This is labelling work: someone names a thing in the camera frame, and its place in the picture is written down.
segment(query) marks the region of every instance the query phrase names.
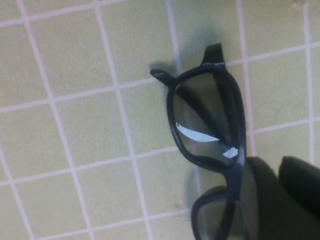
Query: white grout line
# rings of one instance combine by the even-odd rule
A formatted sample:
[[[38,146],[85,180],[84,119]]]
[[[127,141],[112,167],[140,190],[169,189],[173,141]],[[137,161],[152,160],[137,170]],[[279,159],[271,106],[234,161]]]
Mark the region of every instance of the white grout line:
[[[148,217],[148,220],[156,220],[156,219],[161,219],[161,218],[179,216],[179,215],[188,214],[188,213],[190,213],[190,209],[170,211],[170,212],[165,212],[165,213],[160,213],[157,215],[150,216],[150,217]],[[121,221],[121,222],[116,222],[116,223],[111,223],[111,224],[107,224],[107,225],[93,227],[92,230],[94,232],[98,232],[98,231],[103,231],[106,229],[111,229],[111,228],[121,227],[121,226],[125,226],[125,225],[140,223],[140,222],[143,222],[144,220],[145,220],[144,217],[138,217],[138,218],[134,218],[131,220],[125,220],[125,221]],[[37,240],[56,240],[56,239],[60,239],[60,238],[64,238],[64,237],[85,234],[87,232],[88,231],[86,229],[83,229],[83,230],[71,231],[71,232],[66,232],[66,233],[57,234],[57,235],[46,236],[46,237],[38,238]]]
[[[180,52],[179,52],[179,45],[178,45],[178,38],[177,38],[177,31],[176,31],[176,25],[174,20],[174,13],[173,9],[171,7],[171,0],[164,0],[165,1],[165,7],[168,15],[168,21],[169,21],[169,28],[171,33],[171,40],[173,45],[173,51],[175,56],[175,64],[178,75],[182,73],[182,65],[181,65],[181,59],[180,59]]]
[[[82,194],[82,191],[81,191],[81,186],[80,186],[80,183],[79,183],[79,180],[78,180],[78,176],[76,174],[76,170],[75,170],[75,167],[74,167],[72,155],[71,155],[71,152],[70,152],[70,149],[69,149],[69,146],[68,146],[67,137],[66,137],[66,135],[64,133],[64,129],[63,129],[63,126],[62,126],[62,122],[61,122],[59,113],[58,113],[58,109],[57,109],[56,104],[54,102],[54,97],[53,97],[52,91],[50,89],[48,76],[46,74],[45,67],[44,67],[42,59],[41,59],[41,55],[40,55],[40,52],[39,52],[39,49],[38,49],[38,46],[37,46],[36,38],[35,38],[35,36],[33,34],[33,29],[32,29],[32,27],[30,25],[30,22],[28,21],[28,15],[27,15],[27,11],[26,11],[24,3],[22,2],[22,0],[17,0],[17,3],[18,3],[18,6],[20,8],[22,19],[24,21],[24,24],[25,24],[25,27],[26,27],[26,30],[27,30],[27,33],[28,33],[28,36],[29,36],[31,47],[32,47],[32,50],[33,50],[33,53],[34,53],[34,56],[35,56],[35,59],[36,59],[36,62],[37,62],[41,77],[42,77],[42,80],[43,80],[43,85],[44,85],[46,94],[47,94],[47,96],[49,98],[49,101],[50,101],[50,105],[51,105],[51,109],[52,109],[52,112],[53,112],[53,116],[54,116],[54,119],[55,119],[55,122],[56,122],[56,125],[57,125],[57,129],[59,131],[59,134],[60,134],[60,137],[61,137],[61,140],[62,140],[62,144],[63,144],[64,150],[65,150],[66,158],[67,158],[67,161],[69,163],[71,174],[72,174],[72,177],[73,177],[74,185],[75,185],[75,188],[76,188],[76,191],[77,191],[77,194],[78,194],[78,198],[79,198],[79,202],[80,202],[80,205],[81,205],[83,217],[84,217],[86,226],[88,228],[90,240],[94,240],[94,236],[93,236],[93,233],[92,233],[92,230],[91,230],[91,223],[90,223],[89,215],[87,213],[85,200],[84,200],[84,197],[83,197],[83,194]]]
[[[240,30],[240,41],[241,41],[244,83],[245,83],[245,99],[246,99],[247,113],[248,113],[250,145],[251,145],[252,155],[255,156],[257,152],[256,152],[256,142],[255,142],[255,134],[254,134],[254,118],[253,118],[252,97],[251,97],[251,90],[250,90],[250,77],[249,77],[249,67],[248,67],[247,50],[246,50],[245,24],[244,24],[244,12],[242,8],[242,0],[236,0],[236,7],[238,12],[238,22],[239,22],[239,30]]]
[[[167,218],[167,217],[172,217],[172,216],[177,216],[177,215],[182,215],[182,214],[188,214],[190,213],[190,209],[182,209],[178,211],[170,211],[170,212],[165,212],[165,213],[160,213],[157,215],[150,216],[150,220],[154,219],[162,219],[162,218]]]
[[[32,22],[32,21],[37,21],[40,19],[48,19],[48,18],[52,18],[52,17],[64,15],[64,14],[80,12],[80,11],[93,9],[93,8],[94,8],[94,5],[92,3],[88,3],[88,4],[84,4],[84,5],[71,6],[71,7],[67,7],[67,8],[63,8],[63,9],[59,9],[59,10],[38,13],[38,14],[31,15],[31,16],[27,17],[27,19],[29,22]]]
[[[309,136],[310,136],[310,163],[315,164],[315,128],[314,128],[314,90],[312,76],[312,61],[310,51],[310,29],[309,29],[309,3],[303,5],[303,29],[305,39],[306,72],[309,102]]]
[[[26,231],[28,233],[29,239],[30,240],[34,240],[35,239],[35,235],[34,235],[32,229],[31,229],[31,225],[30,225],[30,222],[28,220],[27,213],[26,213],[26,211],[24,209],[24,205],[23,205],[22,200],[21,200],[21,198],[19,196],[17,187],[16,187],[16,185],[14,183],[14,179],[13,179],[13,177],[11,175],[11,172],[10,172],[9,166],[7,164],[5,153],[4,153],[3,149],[2,149],[2,146],[0,146],[0,162],[2,163],[3,170],[4,170],[5,174],[6,174],[8,182],[9,182],[9,184],[11,186],[15,202],[16,202],[16,204],[18,206],[19,211],[20,211],[20,214],[21,214],[24,226],[26,228]]]
[[[253,62],[253,61],[258,61],[258,60],[263,60],[263,59],[267,59],[267,58],[271,58],[271,57],[280,56],[283,54],[295,53],[295,52],[302,51],[305,49],[306,49],[305,45],[299,45],[299,46],[289,47],[286,49],[281,49],[278,51],[272,51],[272,52],[262,53],[259,55],[249,56],[247,58],[247,60],[248,60],[248,62]]]
[[[28,109],[28,108],[33,108],[41,105],[46,105],[49,104],[50,101],[49,99],[42,99],[42,100],[36,100],[32,102],[26,102],[26,103],[21,103],[17,105],[12,105],[12,106],[5,106],[0,108],[0,114],[16,111],[16,110],[21,110],[21,109]]]
[[[148,239],[153,240],[152,231],[151,231],[150,223],[148,220],[148,212],[147,212],[147,206],[146,206],[146,202],[145,202],[142,182],[141,182],[140,173],[139,173],[138,166],[137,166],[137,161],[135,158],[135,152],[134,152],[134,147],[133,147],[133,143],[132,143],[132,138],[130,136],[130,130],[129,130],[129,125],[128,125],[128,120],[126,117],[124,103],[123,103],[123,100],[121,97],[116,68],[115,68],[112,54],[111,54],[107,30],[104,26],[104,22],[103,22],[103,18],[102,18],[102,14],[101,14],[98,0],[93,0],[93,4],[94,4],[94,10],[95,10],[96,18],[98,21],[98,25],[99,25],[101,35],[102,35],[104,51],[105,51],[105,54],[107,57],[107,61],[109,63],[109,67],[110,67],[110,73],[112,76],[112,81],[113,81],[114,88],[115,88],[115,94],[116,94],[116,98],[117,98],[119,109],[120,109],[120,115],[121,115],[121,119],[122,119],[122,123],[123,123],[125,137],[126,137],[128,147],[129,147],[130,157],[132,160],[133,171],[134,171],[135,180],[136,180],[136,184],[137,184],[137,188],[138,188],[141,209],[142,209],[143,218],[144,218],[144,222],[145,222],[145,226],[146,226],[146,230],[147,230],[147,234],[148,234]]]
[[[19,25],[19,24],[23,24],[23,23],[24,23],[24,21],[22,20],[22,18],[10,19],[10,20],[0,22],[0,28],[5,28],[5,27],[13,26],[13,25]]]
[[[52,235],[52,236],[45,236],[45,237],[38,238],[37,240],[55,240],[55,239],[66,238],[66,237],[71,237],[71,236],[76,236],[79,234],[86,234],[86,233],[88,233],[88,230],[83,229],[83,230],[71,231],[71,232],[66,232],[66,233]]]
[[[68,95],[57,96],[54,98],[54,101],[55,102],[67,101],[67,100],[72,100],[77,98],[88,97],[96,94],[103,94],[103,93],[111,92],[114,90],[115,90],[114,86],[106,86],[106,87],[96,88],[93,90],[87,90],[87,91],[76,92]]]
[[[120,227],[120,226],[124,226],[124,225],[140,223],[140,222],[143,222],[144,220],[145,219],[143,217],[139,217],[139,218],[135,218],[135,219],[131,219],[131,220],[125,220],[125,221],[121,221],[121,222],[111,223],[111,224],[104,225],[104,226],[97,226],[94,228],[94,231],[101,231],[101,230],[116,228],[116,227]]]
[[[70,168],[66,168],[66,169],[61,169],[61,170],[57,170],[57,171],[50,171],[50,172],[37,174],[37,175],[32,175],[32,176],[20,177],[20,178],[14,179],[13,182],[15,184],[25,183],[25,182],[28,182],[28,181],[35,181],[35,180],[40,180],[40,179],[44,179],[44,178],[54,177],[54,176],[57,176],[57,175],[67,174],[67,173],[70,173],[70,172],[71,172],[71,169]]]
[[[286,123],[274,125],[274,126],[267,126],[267,127],[255,130],[254,134],[261,134],[261,133],[266,133],[266,132],[272,132],[275,130],[296,127],[299,125],[308,124],[309,122],[310,122],[309,119],[303,119],[303,120],[299,120],[299,121],[286,122]]]
[[[119,84],[119,88],[120,89],[133,88],[133,87],[137,87],[137,86],[140,86],[140,85],[143,85],[143,84],[155,83],[157,81],[158,80],[155,79],[154,77],[149,77],[149,78],[142,79],[142,80],[137,80],[137,81],[132,81],[132,82]]]

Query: plastic glasses frame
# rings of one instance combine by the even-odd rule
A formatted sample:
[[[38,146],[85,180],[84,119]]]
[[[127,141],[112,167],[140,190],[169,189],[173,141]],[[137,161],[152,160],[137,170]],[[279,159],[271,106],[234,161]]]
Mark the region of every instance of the plastic glasses frame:
[[[200,208],[213,201],[222,199],[227,200],[227,204],[220,222],[220,230],[222,233],[220,236],[216,237],[216,240],[224,240],[226,235],[229,234],[229,230],[231,228],[236,208],[235,201],[240,201],[240,190],[246,160],[246,123],[241,92],[237,81],[226,69],[222,53],[222,46],[220,43],[207,46],[201,65],[188,70],[177,77],[174,77],[169,73],[159,69],[152,69],[150,74],[169,88],[166,99],[169,126],[174,141],[183,156],[201,168],[222,174],[226,179],[226,187],[219,186],[205,192],[195,201],[191,211],[191,224],[195,239],[201,240],[198,226],[198,212]],[[185,81],[203,74],[213,75],[214,80],[212,80],[215,81],[217,86],[217,90],[220,95],[224,112],[231,130],[231,141],[228,141],[227,138],[223,136],[221,132],[219,132],[219,126],[215,126],[216,121],[206,113],[205,106],[197,104],[201,103],[201,100],[196,99],[196,96],[190,95],[190,89],[186,89],[182,85]],[[212,127],[212,130],[215,131],[215,133],[218,135],[218,138],[223,141],[224,144],[233,144],[237,146],[238,155],[232,165],[224,165],[218,159],[208,156],[196,156],[187,151],[180,138],[174,114],[175,94],[177,94],[177,91],[181,91],[181,89],[183,91],[182,94],[184,95],[184,99],[187,100],[186,102],[189,105],[191,104],[191,107],[198,114],[201,114],[200,117],[204,119],[206,124],[210,124],[209,127]]]

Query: green tile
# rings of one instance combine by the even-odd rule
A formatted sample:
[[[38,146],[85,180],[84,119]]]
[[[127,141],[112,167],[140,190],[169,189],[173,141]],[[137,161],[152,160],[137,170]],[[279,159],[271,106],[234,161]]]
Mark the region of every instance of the green tile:
[[[55,96],[113,84],[93,9],[31,23]]]
[[[2,240],[29,239],[10,186],[0,187],[0,232]]]
[[[0,142],[14,178],[68,168],[50,105],[0,115]]]
[[[57,108],[76,166],[129,155],[115,92],[62,101]]]
[[[17,189],[36,238],[86,227],[71,174],[19,183]]]
[[[309,0],[309,25],[312,42],[320,41],[320,2]]]
[[[309,162],[309,125],[256,134],[255,145],[257,156],[265,160],[276,173],[284,156],[294,156]]]
[[[305,51],[249,64],[255,129],[309,117],[306,68]]]
[[[194,166],[180,152],[137,161],[148,214],[190,208],[197,198]]]
[[[165,1],[124,1],[101,12],[120,83],[149,78],[150,65],[174,62]]]
[[[0,56],[0,108],[47,97],[24,25],[0,28]]]
[[[222,43],[227,61],[241,58],[235,0],[172,0],[175,28],[184,70],[200,65],[206,46]]]
[[[168,124],[167,87],[153,82],[121,93],[136,154],[176,145]]]
[[[94,227],[143,216],[131,161],[94,167],[77,174]]]
[[[311,49],[314,116],[320,116],[320,47]]]
[[[258,55],[305,43],[303,11],[292,0],[243,0],[248,55]]]
[[[225,177],[217,172],[199,167],[199,180],[202,192],[206,192],[218,186],[227,186]]]
[[[154,240],[194,240],[190,214],[163,217],[150,221]]]
[[[17,1],[1,0],[0,2],[0,22],[15,19],[21,16]]]

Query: black object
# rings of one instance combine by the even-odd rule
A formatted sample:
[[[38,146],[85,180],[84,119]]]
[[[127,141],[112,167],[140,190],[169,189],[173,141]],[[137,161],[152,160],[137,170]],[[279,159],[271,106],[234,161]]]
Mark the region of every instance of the black object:
[[[245,112],[238,84],[226,69],[221,44],[208,46],[201,65],[178,77],[160,69],[150,74],[169,87],[167,115],[181,153],[226,179],[227,186],[210,189],[192,207],[196,240],[244,238],[240,190],[246,159]]]

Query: lens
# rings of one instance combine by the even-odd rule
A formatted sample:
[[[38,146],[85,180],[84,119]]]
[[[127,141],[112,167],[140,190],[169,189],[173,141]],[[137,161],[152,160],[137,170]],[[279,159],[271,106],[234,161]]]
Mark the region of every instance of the lens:
[[[238,201],[223,199],[203,205],[197,215],[201,240],[244,240]]]
[[[238,155],[234,130],[229,124],[226,99],[231,93],[217,86],[212,74],[197,75],[182,82],[173,99],[174,120],[186,150],[195,156],[214,158],[232,165]]]

